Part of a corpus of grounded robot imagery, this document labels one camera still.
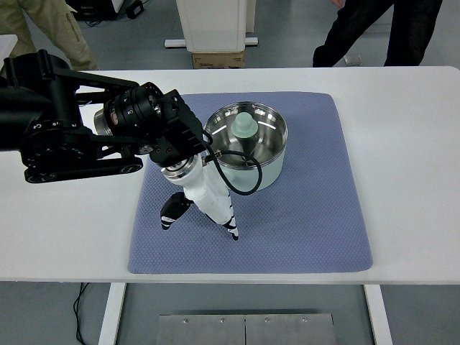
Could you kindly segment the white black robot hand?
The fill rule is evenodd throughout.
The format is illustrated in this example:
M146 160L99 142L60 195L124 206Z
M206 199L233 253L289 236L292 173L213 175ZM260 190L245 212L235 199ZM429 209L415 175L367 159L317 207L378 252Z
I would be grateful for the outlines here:
M212 222L223 226L233 240L239 239L229 190L212 164L205 164L195 155L173 166L164 167L162 174L183 190L171 195L160 212L161 226L168 230L195 204Z

